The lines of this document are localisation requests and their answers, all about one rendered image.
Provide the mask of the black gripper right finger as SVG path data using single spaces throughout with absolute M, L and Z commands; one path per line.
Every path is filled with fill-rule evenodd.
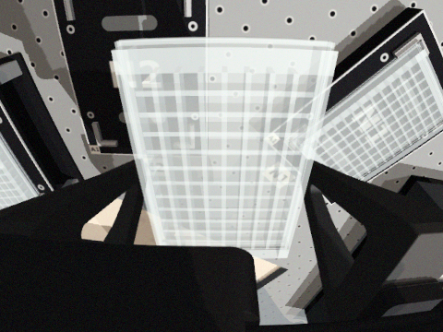
M 355 261 L 321 192 L 365 226 Z M 304 201 L 329 322 L 355 320 L 383 288 L 443 275 L 443 209 L 315 160 Z

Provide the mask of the white and grey plate washer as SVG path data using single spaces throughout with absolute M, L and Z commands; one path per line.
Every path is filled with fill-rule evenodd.
M 408 196 L 436 208 L 443 209 L 443 180 L 411 175 L 398 194 Z M 353 251 L 355 260 L 362 250 L 366 237 Z M 323 289 L 305 308 L 307 323 L 325 323 L 329 321 Z

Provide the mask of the grey perforated base plate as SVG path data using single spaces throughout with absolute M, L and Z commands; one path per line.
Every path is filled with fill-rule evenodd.
M 209 0 L 209 36 L 332 41 L 338 65 L 407 7 L 425 10 L 443 51 L 443 0 Z M 22 54 L 84 180 L 134 160 L 90 154 L 52 0 L 0 0 L 0 58 L 15 53 Z M 399 193 L 411 175 L 443 180 L 443 133 L 369 183 Z M 367 235 L 365 226 L 325 201 L 352 254 Z M 280 268 L 257 283 L 259 324 L 307 324 L 305 308 L 322 283 L 304 201 L 288 257 L 262 260 Z

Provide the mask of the white multi-well plate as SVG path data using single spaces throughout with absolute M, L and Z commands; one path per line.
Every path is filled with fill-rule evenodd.
M 367 181 L 441 130 L 443 89 L 416 43 L 325 112 L 314 160 Z
M 335 42 L 166 37 L 114 45 L 156 245 L 287 258 L 328 104 Z
M 39 193 L 0 132 L 0 209 L 34 198 Z

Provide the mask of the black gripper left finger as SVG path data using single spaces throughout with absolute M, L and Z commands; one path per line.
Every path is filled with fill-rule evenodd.
M 83 226 L 125 191 L 114 224 L 102 243 L 134 244 L 144 200 L 135 160 L 0 209 L 0 233 L 83 243 Z

